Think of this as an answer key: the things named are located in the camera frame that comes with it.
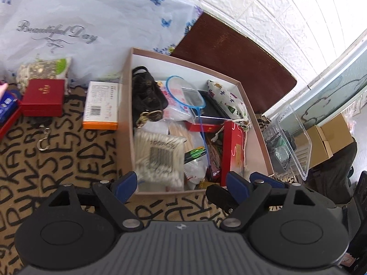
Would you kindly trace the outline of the dark brown wooden board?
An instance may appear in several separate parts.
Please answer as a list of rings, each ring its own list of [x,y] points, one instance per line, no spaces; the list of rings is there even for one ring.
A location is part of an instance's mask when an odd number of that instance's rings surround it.
[[[291,73],[264,49],[206,13],[171,55],[239,81],[256,114],[264,114],[297,85]]]

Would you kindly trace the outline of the white pink rubber glove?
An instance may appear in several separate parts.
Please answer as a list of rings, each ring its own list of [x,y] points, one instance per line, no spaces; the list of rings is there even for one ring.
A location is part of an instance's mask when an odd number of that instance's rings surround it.
[[[8,83],[6,83],[6,82],[2,82],[2,83],[0,84],[0,99],[2,99],[2,98],[3,98],[3,95],[4,95],[4,93],[7,91],[7,89],[8,89]]]

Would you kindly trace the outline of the clear plastic container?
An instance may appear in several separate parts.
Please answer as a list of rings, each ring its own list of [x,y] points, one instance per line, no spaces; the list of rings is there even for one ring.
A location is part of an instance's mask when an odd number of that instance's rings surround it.
[[[312,141],[295,110],[286,104],[262,131],[274,176],[304,182],[307,179]]]

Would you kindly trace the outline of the christmas print drawstring pouch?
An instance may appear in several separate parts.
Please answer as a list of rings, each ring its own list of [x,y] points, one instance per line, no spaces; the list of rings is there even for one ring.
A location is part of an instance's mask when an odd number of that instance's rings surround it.
[[[218,103],[234,123],[240,126],[245,133],[248,133],[252,127],[252,122],[245,103],[218,82],[208,80],[206,85],[213,100]]]

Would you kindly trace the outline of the black green marker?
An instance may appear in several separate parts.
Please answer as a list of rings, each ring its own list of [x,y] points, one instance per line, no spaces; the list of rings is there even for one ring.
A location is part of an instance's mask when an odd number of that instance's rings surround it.
[[[206,155],[206,149],[204,146],[194,148],[191,151],[188,151],[184,155],[184,163],[187,164],[195,159],[198,159],[202,156]]]

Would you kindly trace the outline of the red paper gift bag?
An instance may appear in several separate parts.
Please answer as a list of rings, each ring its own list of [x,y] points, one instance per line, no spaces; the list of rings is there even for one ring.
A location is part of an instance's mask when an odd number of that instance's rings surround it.
[[[223,130],[221,160],[221,186],[226,186],[226,175],[230,171],[243,176],[245,170],[246,132],[235,122],[226,121]]]

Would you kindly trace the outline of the floral Beautiful Day plastic bag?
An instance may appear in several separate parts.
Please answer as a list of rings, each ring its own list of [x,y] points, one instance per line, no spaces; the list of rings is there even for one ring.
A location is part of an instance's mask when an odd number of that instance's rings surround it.
[[[197,0],[1,0],[1,79],[70,58],[72,86],[116,80],[131,48],[170,55],[201,14]]]

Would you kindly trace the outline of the letter patterned table cloth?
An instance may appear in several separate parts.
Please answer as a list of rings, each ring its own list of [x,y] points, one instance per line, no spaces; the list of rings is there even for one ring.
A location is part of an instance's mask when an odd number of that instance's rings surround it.
[[[81,87],[70,91],[63,115],[51,122],[48,142],[41,142],[43,131],[27,117],[20,117],[1,140],[2,274],[22,269],[14,234],[59,185],[90,187],[118,176],[115,133],[83,128],[85,98]]]

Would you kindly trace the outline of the blue rimmed zip bag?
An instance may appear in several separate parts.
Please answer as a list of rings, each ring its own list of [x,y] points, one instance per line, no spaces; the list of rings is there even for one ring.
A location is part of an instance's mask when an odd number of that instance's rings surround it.
[[[203,123],[201,118],[201,110],[205,108],[206,103],[199,93],[198,89],[186,81],[184,78],[173,75],[168,77],[166,81],[166,86],[169,94],[176,100],[179,104],[189,107],[196,111],[200,122],[200,132],[203,137],[204,147],[206,149],[206,157],[208,161],[208,167],[206,169],[207,179],[212,179],[213,172],[210,163],[210,155],[208,151],[208,146],[206,144]]]

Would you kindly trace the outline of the metal hook carabiner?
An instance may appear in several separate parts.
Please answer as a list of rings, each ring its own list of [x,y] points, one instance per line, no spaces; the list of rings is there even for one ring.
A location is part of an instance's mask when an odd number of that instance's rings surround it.
[[[43,133],[43,137],[41,137],[38,140],[37,149],[39,151],[47,151],[50,147],[49,136],[50,136],[50,133],[51,133],[51,129],[49,127],[44,126],[44,125],[41,125],[39,128]]]

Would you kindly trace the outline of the brown carton box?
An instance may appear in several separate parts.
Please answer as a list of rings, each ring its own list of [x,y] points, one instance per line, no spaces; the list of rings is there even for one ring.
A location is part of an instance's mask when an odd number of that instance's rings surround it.
[[[312,148],[309,168],[330,159],[336,152],[353,142],[347,120],[342,114],[321,127],[314,125],[307,130]]]

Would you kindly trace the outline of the orange white medicine box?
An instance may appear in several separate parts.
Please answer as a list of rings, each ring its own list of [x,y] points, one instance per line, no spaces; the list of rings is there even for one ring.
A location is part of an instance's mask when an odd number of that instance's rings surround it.
[[[119,85],[91,81],[88,85],[82,126],[86,130],[117,130]]]

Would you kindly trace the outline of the red gift box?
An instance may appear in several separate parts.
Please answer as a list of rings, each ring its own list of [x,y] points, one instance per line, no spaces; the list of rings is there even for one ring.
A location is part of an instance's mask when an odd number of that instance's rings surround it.
[[[63,112],[65,80],[29,81],[21,102],[26,117],[60,117]]]

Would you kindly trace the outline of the dark brown leather pouch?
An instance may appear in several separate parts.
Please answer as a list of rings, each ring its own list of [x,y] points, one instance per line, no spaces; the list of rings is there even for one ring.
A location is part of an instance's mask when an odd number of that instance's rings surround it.
[[[163,119],[164,109],[169,105],[159,85],[145,66],[132,70],[133,126],[142,127],[146,122]]]

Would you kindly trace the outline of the red tray lid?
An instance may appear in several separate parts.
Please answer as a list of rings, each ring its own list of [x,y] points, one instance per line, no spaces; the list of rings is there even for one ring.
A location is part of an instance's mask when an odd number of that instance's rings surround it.
[[[13,126],[15,121],[17,121],[17,119],[22,114],[22,109],[21,109],[21,99],[22,99],[22,97],[21,97],[20,92],[16,89],[12,89],[12,90],[10,90],[10,92],[12,92],[14,95],[17,96],[18,107],[14,111],[13,115],[8,119],[8,121],[5,124],[1,125],[1,128],[0,128],[0,131],[1,131],[0,137],[1,137],[1,139],[3,139],[5,134],[9,131],[9,129]]]

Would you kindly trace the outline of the snack packet with green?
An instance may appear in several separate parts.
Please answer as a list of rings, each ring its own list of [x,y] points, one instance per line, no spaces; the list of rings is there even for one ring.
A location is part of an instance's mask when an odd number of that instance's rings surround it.
[[[72,59],[68,57],[21,65],[16,73],[16,82],[27,87],[33,79],[65,80],[71,63]]]

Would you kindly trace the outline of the blue card box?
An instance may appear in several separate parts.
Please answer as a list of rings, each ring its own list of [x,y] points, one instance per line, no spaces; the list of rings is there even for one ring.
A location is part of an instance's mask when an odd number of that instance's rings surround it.
[[[8,119],[13,115],[14,111],[17,109],[17,96],[10,91],[6,91],[1,98],[1,108],[0,108],[0,124],[5,124]]]

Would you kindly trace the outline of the cotton swab bag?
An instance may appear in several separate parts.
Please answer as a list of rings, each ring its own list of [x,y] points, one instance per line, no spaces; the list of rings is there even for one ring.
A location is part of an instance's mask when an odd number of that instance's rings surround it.
[[[184,137],[138,130],[134,136],[135,166],[140,192],[183,191]]]

